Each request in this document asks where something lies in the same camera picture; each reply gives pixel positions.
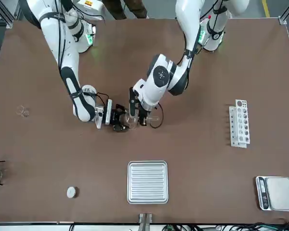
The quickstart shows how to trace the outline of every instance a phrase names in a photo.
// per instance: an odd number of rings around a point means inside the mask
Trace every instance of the digital scale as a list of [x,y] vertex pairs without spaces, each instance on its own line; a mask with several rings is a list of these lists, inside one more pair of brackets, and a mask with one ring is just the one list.
[[262,210],[289,211],[289,178],[256,177],[259,205]]

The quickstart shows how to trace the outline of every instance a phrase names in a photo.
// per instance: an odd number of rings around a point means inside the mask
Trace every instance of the white robot link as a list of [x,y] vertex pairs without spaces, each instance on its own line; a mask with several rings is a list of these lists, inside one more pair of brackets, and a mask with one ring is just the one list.
[[149,113],[157,108],[166,90],[180,95],[188,86],[189,71],[198,45],[214,51],[220,45],[229,14],[242,14],[249,0],[216,0],[213,16],[200,22],[200,10],[205,0],[177,0],[175,12],[185,37],[185,51],[178,65],[163,54],[154,56],[147,72],[147,80],[140,79],[130,88],[130,116],[138,116],[147,125]]
[[97,105],[93,86],[79,84],[79,53],[92,44],[95,26],[81,20],[72,0],[20,0],[25,18],[42,29],[55,57],[59,73],[73,102],[74,115],[83,122],[95,121],[97,128],[110,123],[112,101]]

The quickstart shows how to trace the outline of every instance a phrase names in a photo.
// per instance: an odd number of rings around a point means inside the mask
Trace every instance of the floor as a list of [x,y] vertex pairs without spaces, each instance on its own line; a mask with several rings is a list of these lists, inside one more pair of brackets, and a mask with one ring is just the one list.
[[[206,12],[214,2],[215,0],[206,0],[202,8],[202,13]],[[176,0],[143,0],[143,4],[147,8],[150,18],[175,18],[175,3]],[[250,0],[247,10],[240,15],[240,18],[278,17],[288,5],[289,0]],[[124,12],[128,18],[134,18],[134,15],[129,11],[128,7],[124,8]],[[113,17],[108,11],[105,13],[105,19],[113,20]],[[287,19],[287,23],[289,31],[289,18]],[[5,27],[0,26],[0,48],[5,30]]]

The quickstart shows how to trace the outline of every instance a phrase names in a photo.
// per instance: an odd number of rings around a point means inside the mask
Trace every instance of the metal frame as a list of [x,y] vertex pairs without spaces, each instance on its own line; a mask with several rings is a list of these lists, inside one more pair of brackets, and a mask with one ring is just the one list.
[[11,13],[9,9],[0,0],[0,17],[6,23],[6,28],[12,28],[13,22],[18,19],[20,15],[20,5],[17,3],[17,7],[14,13]]
[[152,214],[141,213],[139,214],[139,228],[138,231],[150,231],[150,223],[152,223]]
[[289,16],[289,6],[286,8],[286,10],[283,12],[283,14],[278,17],[279,23],[281,25],[286,25],[287,24],[286,19],[288,18],[288,16]]

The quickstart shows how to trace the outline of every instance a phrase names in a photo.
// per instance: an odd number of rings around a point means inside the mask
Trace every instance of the metal bracket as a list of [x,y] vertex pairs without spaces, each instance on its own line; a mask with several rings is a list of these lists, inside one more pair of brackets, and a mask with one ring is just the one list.
[[151,213],[141,213],[139,214],[139,229],[138,231],[150,231],[150,223],[152,223]]
[[229,123],[231,146],[246,148],[250,143],[250,126],[245,100],[236,100],[236,106],[229,107]]
[[286,21],[286,20],[282,20],[282,19],[280,18],[280,16],[278,17],[278,20],[279,20],[279,24],[280,24],[280,25],[287,25],[287,21]]

